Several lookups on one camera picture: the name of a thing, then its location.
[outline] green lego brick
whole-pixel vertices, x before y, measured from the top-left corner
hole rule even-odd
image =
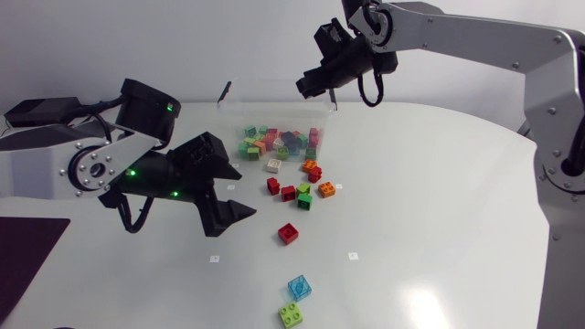
[[[289,148],[286,146],[279,147],[276,150],[276,158],[279,160],[286,160],[289,158]]]
[[[248,148],[248,160],[259,160],[260,159],[260,149],[258,147],[249,147]]]
[[[248,145],[246,143],[238,144],[239,157],[242,159],[248,159]]]
[[[296,188],[297,196],[301,194],[310,195],[311,194],[311,185],[309,183],[301,183],[299,187]]]
[[[286,329],[292,328],[303,321],[303,315],[296,302],[282,307],[278,313],[281,315],[282,323]]]
[[[244,129],[244,133],[246,133],[247,137],[254,137],[254,135],[256,134],[256,127],[248,126]]]
[[[252,145],[252,144],[254,144],[254,142],[256,142],[256,140],[251,138],[251,137],[244,138],[244,143],[246,143],[248,145]]]
[[[308,148],[306,151],[304,151],[304,159],[317,160],[317,149]]]
[[[307,148],[307,144],[309,143],[309,139],[303,135],[302,133],[298,136],[296,136],[296,138],[299,139],[299,141],[301,141],[301,148]]]
[[[297,203],[296,203],[297,207],[311,210],[311,203],[313,203],[312,196],[309,196],[306,194],[300,194],[299,197],[296,199],[296,201],[297,201]]]

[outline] white wall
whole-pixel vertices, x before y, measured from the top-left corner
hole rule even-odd
[[[430,3],[448,14],[585,30],[583,1]],[[339,0],[2,0],[0,112],[30,98],[111,99],[125,77],[181,101],[215,101],[236,76],[298,79],[317,66],[313,34],[334,16],[343,21]],[[398,71],[385,77],[385,100],[438,105],[516,129],[523,81],[512,72],[407,51],[399,53]],[[355,82],[337,94],[359,100]]]

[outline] clear plastic bin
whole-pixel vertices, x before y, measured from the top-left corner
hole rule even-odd
[[[337,103],[333,90],[305,100],[294,80],[234,79],[218,110],[229,127],[221,138],[230,159],[304,162],[318,159]]]

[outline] light blue transparent brick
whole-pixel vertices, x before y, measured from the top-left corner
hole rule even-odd
[[[291,291],[292,295],[294,296],[294,300],[299,302],[304,297],[311,294],[311,286],[309,282],[304,278],[303,275],[292,279],[289,282],[289,290]]]

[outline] white tabletop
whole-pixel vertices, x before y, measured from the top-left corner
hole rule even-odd
[[[185,104],[171,147],[211,129],[215,110]],[[534,328],[548,234],[534,152],[459,112],[341,103],[318,161],[320,183],[343,188],[312,191],[305,211],[267,195],[261,164],[241,164],[241,180],[216,180],[218,198],[258,213],[216,239],[187,203],[156,200],[131,235],[97,199],[1,199],[3,216],[71,218],[4,328],[282,328],[300,274],[313,288],[303,328]],[[284,164],[282,186],[302,182],[299,168]],[[288,222],[300,236],[284,246]]]

